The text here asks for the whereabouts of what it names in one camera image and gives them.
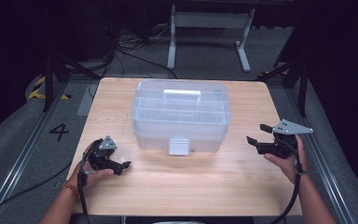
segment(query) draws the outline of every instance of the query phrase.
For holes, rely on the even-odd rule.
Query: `table top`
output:
[[[258,155],[246,136],[272,142],[259,124],[279,123],[266,84],[215,81],[228,90],[232,120],[217,152],[172,156],[138,147],[131,128],[131,105],[139,78],[105,77],[92,103],[68,176],[94,140],[110,135],[118,146],[110,158],[132,161],[122,175],[97,182],[86,192],[89,214],[112,216],[278,216],[293,184]],[[82,212],[78,201],[76,212]],[[301,215],[299,202],[289,215]]]

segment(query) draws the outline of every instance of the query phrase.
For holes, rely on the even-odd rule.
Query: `hand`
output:
[[[71,177],[69,177],[69,179],[66,181],[66,183],[73,185],[75,188],[77,188],[77,174],[79,173],[80,165],[81,165],[81,162],[76,166]],[[86,161],[86,163],[84,165],[84,170],[86,170],[86,171],[93,170],[88,161]],[[113,173],[114,173],[113,170],[105,169],[105,170],[96,171],[95,174],[89,174],[88,178],[87,178],[87,185],[83,189],[84,190],[89,189],[96,181],[98,181],[99,179],[102,179],[104,177],[107,177],[109,175],[112,175]]]
[[[303,170],[308,170],[307,160],[305,156],[304,151],[304,144],[300,136],[296,135],[297,140],[297,147],[298,147],[298,154],[300,158],[300,162],[302,164]],[[264,154],[264,158],[266,158],[268,161],[274,163],[278,167],[281,168],[282,172],[287,176],[287,178],[295,184],[296,181],[296,169],[295,169],[295,155],[292,155],[286,159],[282,159],[279,157],[276,157],[272,154],[266,153]]]

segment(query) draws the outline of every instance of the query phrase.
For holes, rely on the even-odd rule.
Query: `metal stand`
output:
[[[236,47],[241,59],[241,65],[244,72],[250,72],[251,68],[245,54],[244,45],[251,28],[252,20],[255,14],[254,9],[248,13],[202,13],[202,12],[176,12],[175,5],[171,11],[171,43],[168,53],[167,67],[173,69],[175,66],[176,52],[176,27],[209,27],[209,28],[227,28],[242,29],[243,35],[241,41],[236,41]]]
[[[285,88],[293,88],[300,79],[300,87],[298,93],[298,108],[300,110],[301,115],[305,118],[305,100],[306,100],[306,92],[307,92],[307,82],[308,82],[308,75],[309,75],[309,63],[306,60],[298,60],[291,63],[286,63],[276,69],[272,70],[271,72],[267,73],[265,76],[258,78],[256,81],[265,82],[268,79],[277,76],[281,72],[289,70],[286,77],[282,81],[282,85]]]

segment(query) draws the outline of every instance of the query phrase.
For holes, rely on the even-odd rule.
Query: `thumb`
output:
[[[104,170],[99,170],[96,174],[98,179],[104,178],[106,176],[112,175],[115,172],[112,169],[104,169]]]
[[[282,166],[282,159],[279,157],[276,157],[272,154],[266,153],[266,154],[264,154],[264,158],[279,167]]]

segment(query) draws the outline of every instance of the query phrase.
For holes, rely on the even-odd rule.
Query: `wrist strap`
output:
[[[62,188],[63,188],[63,189],[69,189],[69,190],[71,190],[71,191],[75,194],[75,198],[76,198],[77,200],[80,199],[79,191],[77,191],[77,189],[75,188],[75,186],[70,185],[70,184],[63,184],[63,185],[62,185]]]

